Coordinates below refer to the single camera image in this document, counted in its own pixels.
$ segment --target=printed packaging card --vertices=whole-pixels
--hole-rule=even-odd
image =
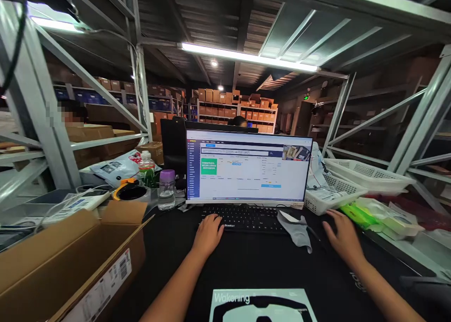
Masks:
[[[304,289],[215,289],[210,322],[317,322]]]

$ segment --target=person's left hand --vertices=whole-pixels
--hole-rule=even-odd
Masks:
[[[191,248],[192,252],[205,259],[213,253],[224,232],[224,225],[218,230],[221,220],[222,217],[218,217],[218,214],[208,215],[202,220]]]

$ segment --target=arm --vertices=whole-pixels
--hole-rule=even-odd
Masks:
[[[140,322],[181,322],[185,318],[197,278],[224,231],[221,217],[207,216],[197,229],[193,247],[175,274],[141,317]]]
[[[323,222],[332,247],[366,287],[385,318],[389,322],[425,322],[366,260],[351,220],[335,210],[327,213],[334,218],[338,231],[335,236],[330,225]]]

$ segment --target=open cardboard box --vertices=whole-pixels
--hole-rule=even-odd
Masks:
[[[144,263],[146,203],[81,210],[0,254],[2,321],[104,321]]]

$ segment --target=blue button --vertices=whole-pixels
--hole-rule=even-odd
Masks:
[[[263,188],[282,188],[282,185],[263,184]]]

